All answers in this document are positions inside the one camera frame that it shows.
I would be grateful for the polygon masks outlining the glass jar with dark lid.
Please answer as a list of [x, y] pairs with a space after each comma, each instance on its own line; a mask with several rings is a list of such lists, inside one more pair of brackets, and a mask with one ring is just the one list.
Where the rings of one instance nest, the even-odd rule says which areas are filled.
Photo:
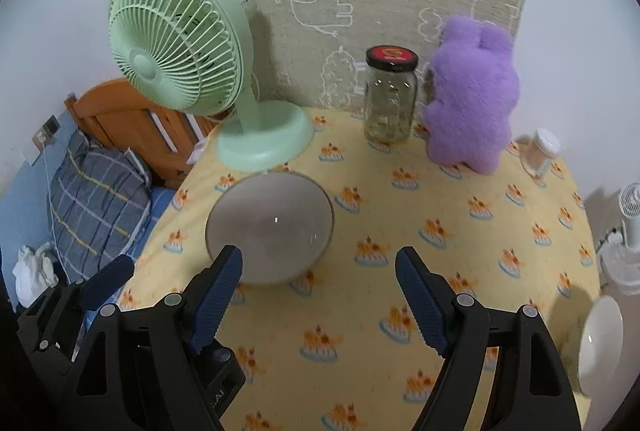
[[364, 135], [375, 144], [407, 141], [418, 94], [418, 56], [404, 47], [381, 44], [367, 50], [366, 62]]

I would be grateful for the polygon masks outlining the wooden bed headboard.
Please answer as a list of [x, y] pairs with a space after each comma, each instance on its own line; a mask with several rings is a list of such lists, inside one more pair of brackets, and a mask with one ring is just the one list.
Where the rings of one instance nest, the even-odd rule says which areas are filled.
[[178, 188], [192, 169], [196, 143], [217, 125], [201, 116], [168, 110], [145, 99], [124, 78], [105, 81], [64, 104], [81, 131], [103, 146], [135, 151], [168, 188]]

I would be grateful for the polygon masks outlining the purple plush toy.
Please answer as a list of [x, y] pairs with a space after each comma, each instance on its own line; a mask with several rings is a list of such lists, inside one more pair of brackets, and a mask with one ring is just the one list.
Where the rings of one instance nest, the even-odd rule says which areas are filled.
[[428, 157], [494, 173], [511, 139], [509, 117], [520, 96], [507, 30], [471, 17], [449, 17], [430, 61], [433, 99], [422, 112]]

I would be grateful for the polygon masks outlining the green desk fan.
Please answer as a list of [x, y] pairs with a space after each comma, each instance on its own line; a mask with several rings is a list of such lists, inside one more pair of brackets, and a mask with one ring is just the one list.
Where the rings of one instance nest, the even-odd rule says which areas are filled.
[[115, 62], [145, 99], [193, 116], [234, 111], [216, 154], [243, 172], [284, 164], [314, 137], [303, 108], [255, 99], [255, 14], [255, 0], [111, 0], [108, 8]]

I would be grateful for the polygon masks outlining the cotton swab container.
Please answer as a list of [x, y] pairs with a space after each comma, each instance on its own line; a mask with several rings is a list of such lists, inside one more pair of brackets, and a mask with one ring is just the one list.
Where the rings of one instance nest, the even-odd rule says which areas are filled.
[[521, 151], [521, 164], [532, 178], [539, 178], [561, 153], [561, 142], [550, 130], [538, 128]]

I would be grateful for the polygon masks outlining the grey bowl with dark rim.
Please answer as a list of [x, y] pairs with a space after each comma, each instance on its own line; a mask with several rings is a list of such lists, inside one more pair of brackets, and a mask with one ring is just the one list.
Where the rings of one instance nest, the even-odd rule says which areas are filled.
[[241, 281], [252, 286], [288, 283], [326, 253], [334, 229], [328, 194], [296, 172], [253, 174], [222, 194], [205, 229], [209, 255], [231, 245], [242, 253]]

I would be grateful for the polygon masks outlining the wall power socket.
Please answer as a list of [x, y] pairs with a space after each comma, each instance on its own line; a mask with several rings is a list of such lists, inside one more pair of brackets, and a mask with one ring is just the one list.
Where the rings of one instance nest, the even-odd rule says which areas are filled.
[[32, 143], [39, 151], [42, 151], [51, 143], [58, 130], [60, 130], [60, 121], [52, 115], [32, 136]]

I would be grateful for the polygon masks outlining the grey plaid pillow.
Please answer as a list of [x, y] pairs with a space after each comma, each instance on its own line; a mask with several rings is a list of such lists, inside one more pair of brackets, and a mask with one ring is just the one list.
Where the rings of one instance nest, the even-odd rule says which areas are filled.
[[130, 148], [72, 134], [49, 186], [51, 234], [67, 281], [87, 281], [134, 248], [151, 215], [151, 182]]

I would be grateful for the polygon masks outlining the white cloth pile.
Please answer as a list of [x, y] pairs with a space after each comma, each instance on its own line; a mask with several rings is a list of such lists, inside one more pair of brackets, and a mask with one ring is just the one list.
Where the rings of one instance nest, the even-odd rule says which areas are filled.
[[27, 309], [48, 288], [58, 284], [54, 272], [53, 246], [44, 243], [36, 250], [26, 245], [18, 249], [17, 261], [13, 268], [15, 291], [18, 302]]

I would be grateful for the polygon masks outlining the white standing fan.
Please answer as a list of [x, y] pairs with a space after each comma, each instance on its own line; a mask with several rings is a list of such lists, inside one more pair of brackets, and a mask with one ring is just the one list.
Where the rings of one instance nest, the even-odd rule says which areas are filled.
[[598, 250], [605, 284], [623, 295], [639, 295], [639, 183], [627, 184], [618, 195], [620, 227], [613, 227]]

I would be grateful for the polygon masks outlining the grey elephant-print wall mat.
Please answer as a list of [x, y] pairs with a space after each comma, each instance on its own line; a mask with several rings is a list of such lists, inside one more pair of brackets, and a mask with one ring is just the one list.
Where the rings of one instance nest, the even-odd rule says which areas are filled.
[[525, 0], [255, 0], [252, 86], [261, 100], [348, 110], [362, 106], [366, 52], [394, 44], [428, 73], [448, 17], [464, 15], [518, 32]]

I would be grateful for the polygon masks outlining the yellow cake-print tablecloth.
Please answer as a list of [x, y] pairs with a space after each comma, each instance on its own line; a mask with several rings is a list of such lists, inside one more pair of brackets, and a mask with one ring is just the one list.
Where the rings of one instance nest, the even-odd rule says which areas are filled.
[[592, 235], [563, 162], [529, 177], [510, 145], [490, 176], [426, 156], [423, 127], [392, 147], [353, 114], [314, 113], [314, 139], [283, 170], [318, 182], [334, 209], [320, 261], [279, 287], [239, 284], [217, 337], [246, 382], [228, 430], [409, 430], [442, 369], [423, 338], [412, 248], [456, 297], [533, 307], [567, 365], [599, 291]]

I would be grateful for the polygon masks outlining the white patterned ceramic bowl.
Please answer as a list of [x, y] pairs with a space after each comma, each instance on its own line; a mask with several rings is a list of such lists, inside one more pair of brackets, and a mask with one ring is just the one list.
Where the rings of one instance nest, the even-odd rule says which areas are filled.
[[577, 378], [585, 396], [593, 396], [613, 377], [624, 344], [624, 320], [620, 306], [610, 295], [593, 304], [582, 327]]

